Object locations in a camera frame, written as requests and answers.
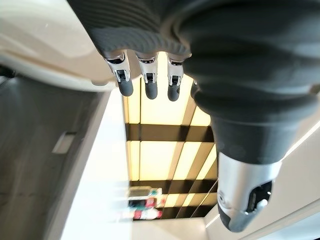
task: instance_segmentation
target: glossy surface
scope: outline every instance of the glossy surface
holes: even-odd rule
[[[2,240],[47,240],[100,96],[22,77],[0,84]],[[52,153],[65,132],[74,133],[68,153]]]
[[[0,63],[59,87],[115,87],[114,75],[67,1],[2,0],[0,22]],[[133,54],[129,59],[134,79],[140,69]]]

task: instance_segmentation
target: red object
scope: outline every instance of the red object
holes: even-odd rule
[[[157,218],[159,219],[159,218],[161,218],[161,216],[162,216],[162,211],[159,211]]]
[[[154,208],[157,205],[157,199],[155,197],[150,197],[145,201],[146,208]]]
[[[133,216],[133,218],[134,218],[134,219],[140,219],[140,218],[141,218],[141,215],[142,215],[142,211],[136,210],[136,211],[134,211],[134,216]]]

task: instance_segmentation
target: dark ceiling beam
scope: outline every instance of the dark ceiling beam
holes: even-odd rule
[[[176,216],[174,216],[174,218],[176,219],[190,218],[191,215],[195,212],[196,208],[197,208],[196,206],[182,206],[179,208],[179,211],[176,214]]]
[[[127,141],[214,142],[210,126],[127,123]]]
[[[203,180],[143,180],[130,181],[130,187],[162,188],[163,194],[203,194],[212,189],[212,179]]]
[[[205,217],[208,212],[214,207],[214,205],[202,205],[199,206],[198,208],[195,206],[183,206],[182,208],[180,207],[163,207],[163,208],[157,208],[159,211],[163,211],[161,220],[163,219],[174,219],[176,218],[176,215],[178,214],[178,211],[181,210],[183,214],[179,217],[180,219],[185,219],[185,218],[190,218],[191,215],[195,212],[197,209],[196,215],[193,216],[194,218],[200,218],[200,217]],[[133,219],[133,221],[146,221],[143,219]]]

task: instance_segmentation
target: black rubber cap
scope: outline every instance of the black rubber cap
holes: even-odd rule
[[[168,85],[168,98],[171,102],[178,100],[180,94],[180,86],[177,85]]]
[[[157,82],[153,83],[152,81],[149,81],[148,83],[145,83],[145,94],[148,99],[155,99],[158,95]]]
[[[193,99],[195,99],[195,94],[198,91],[198,89],[199,89],[198,85],[195,85],[195,83],[192,83],[190,95]]]
[[[219,203],[218,203],[218,211],[219,211],[219,214],[220,214],[220,219],[221,219],[221,222],[223,223],[223,225],[228,229],[230,230],[229,228],[229,223],[230,223],[230,217],[225,214],[225,212],[221,209],[221,207],[219,206]]]
[[[118,86],[120,89],[120,93],[125,97],[131,96],[134,92],[134,86],[132,85],[131,80],[118,82]]]
[[[11,78],[14,78],[15,75],[16,75],[15,71],[11,70],[6,66],[0,65],[0,76],[4,76],[11,79]]]

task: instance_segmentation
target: white wall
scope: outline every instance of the white wall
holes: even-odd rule
[[[320,212],[284,227],[260,240],[313,240],[320,237]]]
[[[207,240],[203,217],[134,221],[132,240]]]
[[[298,131],[301,138],[320,119],[320,110],[305,120]],[[284,159],[268,206],[240,233],[228,231],[218,218],[207,228],[210,240],[238,240],[279,220],[320,198],[320,129]],[[215,206],[205,217],[208,224],[218,214]],[[252,236],[245,239],[256,239]]]

